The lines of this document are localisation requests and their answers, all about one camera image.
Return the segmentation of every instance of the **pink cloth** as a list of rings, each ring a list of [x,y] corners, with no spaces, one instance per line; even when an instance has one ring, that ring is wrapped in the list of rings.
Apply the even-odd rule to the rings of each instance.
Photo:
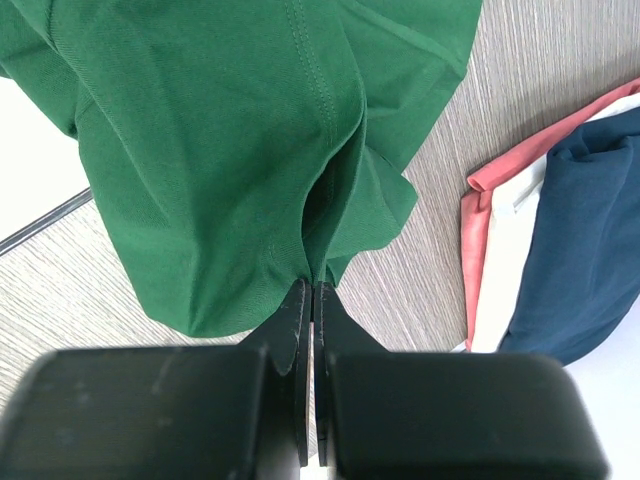
[[[484,254],[487,248],[493,190],[546,154],[578,126],[616,100],[640,91],[640,78],[603,95],[595,102],[536,133],[467,178],[471,192],[461,201],[461,255],[467,309],[467,349],[476,324]]]

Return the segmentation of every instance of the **navy blue fabric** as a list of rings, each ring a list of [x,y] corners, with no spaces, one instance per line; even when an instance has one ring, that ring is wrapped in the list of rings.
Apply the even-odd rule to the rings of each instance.
[[[568,364],[602,343],[640,293],[640,108],[580,126],[547,158],[500,350]]]

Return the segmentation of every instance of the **black edge strip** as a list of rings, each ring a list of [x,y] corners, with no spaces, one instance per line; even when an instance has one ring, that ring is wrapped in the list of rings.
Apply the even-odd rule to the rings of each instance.
[[[77,194],[75,197],[72,197],[64,202],[62,205],[58,205],[50,212],[45,213],[39,219],[30,223],[23,229],[18,230],[13,235],[5,238],[4,240],[0,240],[0,256],[4,255],[7,252],[10,252],[18,245],[23,244],[34,235],[37,235],[45,228],[50,227],[55,222],[70,214],[77,208],[80,208],[82,205],[91,201],[92,199],[93,195],[91,194],[91,190],[87,188],[86,190],[83,190],[82,192]]]

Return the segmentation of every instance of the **green t-shirt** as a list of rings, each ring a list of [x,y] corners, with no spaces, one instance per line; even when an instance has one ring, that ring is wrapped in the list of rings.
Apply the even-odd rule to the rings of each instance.
[[[222,336],[398,235],[480,6],[0,0],[0,71],[78,140],[145,312]]]

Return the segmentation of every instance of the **gray wood grain surface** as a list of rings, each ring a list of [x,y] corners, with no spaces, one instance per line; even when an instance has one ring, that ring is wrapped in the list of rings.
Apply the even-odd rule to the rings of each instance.
[[[340,286],[364,328],[396,350],[463,340],[466,175],[640,76],[639,43],[637,1],[485,1],[469,74],[407,171],[420,194],[407,227],[356,258]],[[176,343],[194,341],[142,313],[93,204],[0,258],[0,408],[46,351]]]

